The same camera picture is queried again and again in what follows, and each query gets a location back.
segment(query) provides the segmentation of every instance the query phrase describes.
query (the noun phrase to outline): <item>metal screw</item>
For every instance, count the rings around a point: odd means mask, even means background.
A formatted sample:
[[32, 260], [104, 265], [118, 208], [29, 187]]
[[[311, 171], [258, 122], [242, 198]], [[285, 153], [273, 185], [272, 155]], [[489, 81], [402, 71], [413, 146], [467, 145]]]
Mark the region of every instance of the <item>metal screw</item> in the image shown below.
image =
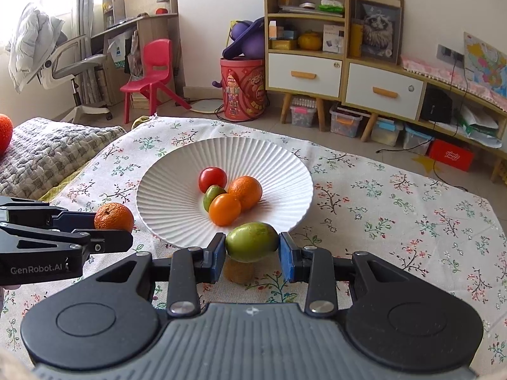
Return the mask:
[[314, 313], [329, 313], [335, 309], [333, 303], [327, 300], [316, 300], [310, 303], [310, 310]]
[[185, 314], [193, 312], [195, 310], [195, 307], [189, 301], [177, 301], [177, 302], [171, 304], [171, 307], [169, 308], [169, 310], [173, 314], [185, 315]]

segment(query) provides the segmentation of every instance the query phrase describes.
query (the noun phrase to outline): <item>purple ball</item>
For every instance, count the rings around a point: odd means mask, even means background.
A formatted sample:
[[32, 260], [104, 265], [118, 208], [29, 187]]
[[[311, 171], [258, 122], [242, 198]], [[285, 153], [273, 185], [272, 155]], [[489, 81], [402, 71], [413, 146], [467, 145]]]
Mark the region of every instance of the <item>purple ball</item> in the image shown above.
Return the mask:
[[232, 41], [236, 41], [237, 38], [240, 37], [250, 26], [252, 22], [249, 20], [239, 21], [231, 29], [231, 39]]
[[266, 54], [264, 48], [265, 40], [263, 30], [251, 35], [247, 40], [245, 40], [241, 47], [243, 54], [245, 54], [245, 57], [251, 60], [263, 59]]

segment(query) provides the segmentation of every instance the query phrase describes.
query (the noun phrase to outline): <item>small green fruit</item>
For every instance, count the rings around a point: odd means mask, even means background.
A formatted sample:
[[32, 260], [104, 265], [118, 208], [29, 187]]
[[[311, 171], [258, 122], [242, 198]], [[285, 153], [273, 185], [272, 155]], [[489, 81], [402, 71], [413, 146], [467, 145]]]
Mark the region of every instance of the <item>small green fruit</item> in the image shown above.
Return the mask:
[[209, 207], [211, 206], [211, 203], [213, 202], [213, 200], [216, 199], [220, 194], [225, 194], [225, 193], [227, 193], [227, 192], [223, 188], [221, 188], [220, 186], [217, 186], [217, 185], [210, 186], [206, 190], [206, 194], [204, 195], [204, 200], [202, 202], [202, 204], [204, 205], [204, 209], [206, 211], [209, 211]]
[[240, 263], [255, 263], [278, 249], [276, 230], [266, 223], [246, 223], [232, 230], [225, 239], [227, 253]]

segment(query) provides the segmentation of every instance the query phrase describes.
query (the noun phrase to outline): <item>wall socket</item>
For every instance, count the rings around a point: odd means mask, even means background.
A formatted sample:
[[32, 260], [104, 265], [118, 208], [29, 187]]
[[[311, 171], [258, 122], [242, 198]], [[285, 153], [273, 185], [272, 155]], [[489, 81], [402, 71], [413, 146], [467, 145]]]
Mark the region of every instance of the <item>wall socket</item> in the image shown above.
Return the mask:
[[449, 63], [452, 66], [454, 65], [454, 62], [456, 62], [457, 68], [465, 68], [464, 64], [465, 56], [461, 53], [458, 53], [454, 50], [451, 50], [450, 48], [443, 46], [442, 44], [439, 44], [437, 48], [437, 58], [446, 63]]

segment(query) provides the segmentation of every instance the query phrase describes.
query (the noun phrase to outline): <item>floor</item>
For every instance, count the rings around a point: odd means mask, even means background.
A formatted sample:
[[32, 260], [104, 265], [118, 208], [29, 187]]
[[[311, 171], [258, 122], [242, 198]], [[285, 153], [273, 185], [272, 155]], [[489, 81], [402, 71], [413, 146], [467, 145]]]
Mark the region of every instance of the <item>floor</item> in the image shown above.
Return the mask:
[[[418, 157], [418, 155], [414, 153], [408, 151], [384, 151], [376, 153], [377, 150], [382, 148], [395, 148], [374, 142], [362, 143], [359, 141], [359, 138], [344, 137], [331, 132], [322, 133], [317, 127], [306, 129], [295, 127], [291, 124], [281, 124], [280, 111], [280, 108], [270, 106], [261, 118], [249, 123], [242, 123], [242, 125], [284, 136], [313, 141], [314, 143], [320, 144], [324, 147], [368, 157], [372, 160], [436, 179], [435, 173], [432, 170], [432, 165], [430, 165], [427, 171], [421, 163], [413, 160]], [[131, 121], [129, 124], [123, 124], [123, 104], [111, 108], [111, 112], [113, 114], [112, 120], [107, 121], [104, 115], [89, 115], [83, 117], [83, 120], [80, 123], [94, 125], [97, 127], [121, 125], [125, 130], [130, 130], [133, 121], [141, 115], [146, 115], [148, 110], [131, 109]], [[198, 114], [193, 111], [185, 110], [182, 107], [175, 107], [173, 103], [165, 103], [161, 105], [158, 108], [157, 113], [161, 116], [172, 117], [215, 118], [214, 114]], [[466, 173], [437, 162], [435, 169], [437, 170], [438, 175], [446, 182], [449, 182], [454, 186], [464, 187], [470, 193], [488, 199], [493, 206], [496, 216], [500, 220], [502, 228], [507, 231], [507, 186], [505, 186], [505, 184], [503, 184], [500, 180], [496, 183], [491, 183], [489, 178], [491, 176], [492, 169], [489, 166], [477, 163], [472, 165], [471, 170]]]

